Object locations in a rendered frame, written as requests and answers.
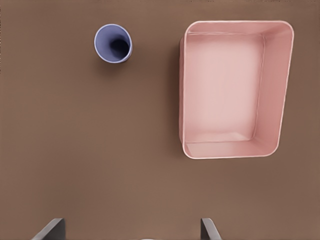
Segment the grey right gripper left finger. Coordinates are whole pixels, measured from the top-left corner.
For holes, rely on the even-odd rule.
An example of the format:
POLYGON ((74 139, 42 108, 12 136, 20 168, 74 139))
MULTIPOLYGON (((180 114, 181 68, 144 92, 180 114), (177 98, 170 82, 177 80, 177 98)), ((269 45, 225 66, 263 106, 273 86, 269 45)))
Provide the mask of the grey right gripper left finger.
POLYGON ((31 240, 66 240, 65 219, 54 218, 31 240))

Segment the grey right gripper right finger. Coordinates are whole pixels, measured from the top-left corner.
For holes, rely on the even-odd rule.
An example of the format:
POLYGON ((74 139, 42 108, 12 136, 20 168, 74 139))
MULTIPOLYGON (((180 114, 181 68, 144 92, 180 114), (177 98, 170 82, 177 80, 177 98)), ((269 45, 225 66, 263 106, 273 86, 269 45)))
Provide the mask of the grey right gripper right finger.
POLYGON ((222 237, 210 218, 200 220, 200 239, 201 240, 222 240, 222 237))

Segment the pink rectangular box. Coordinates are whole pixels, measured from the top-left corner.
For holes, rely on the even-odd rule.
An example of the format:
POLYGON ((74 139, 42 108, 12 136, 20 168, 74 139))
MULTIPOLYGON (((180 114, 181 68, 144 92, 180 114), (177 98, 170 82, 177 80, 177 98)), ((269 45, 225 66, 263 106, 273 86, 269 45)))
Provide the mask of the pink rectangular box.
POLYGON ((294 45, 283 20, 200 20, 180 40, 179 138, 194 160, 272 155, 294 45))

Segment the blue cup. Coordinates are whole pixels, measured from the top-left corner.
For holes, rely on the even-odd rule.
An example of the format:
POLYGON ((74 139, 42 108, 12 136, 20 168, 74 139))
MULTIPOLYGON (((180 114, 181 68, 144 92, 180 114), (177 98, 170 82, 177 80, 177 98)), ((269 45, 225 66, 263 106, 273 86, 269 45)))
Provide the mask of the blue cup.
POLYGON ((106 24, 95 34, 94 48, 105 62, 119 64, 127 61, 131 56, 133 42, 124 27, 118 24, 106 24))

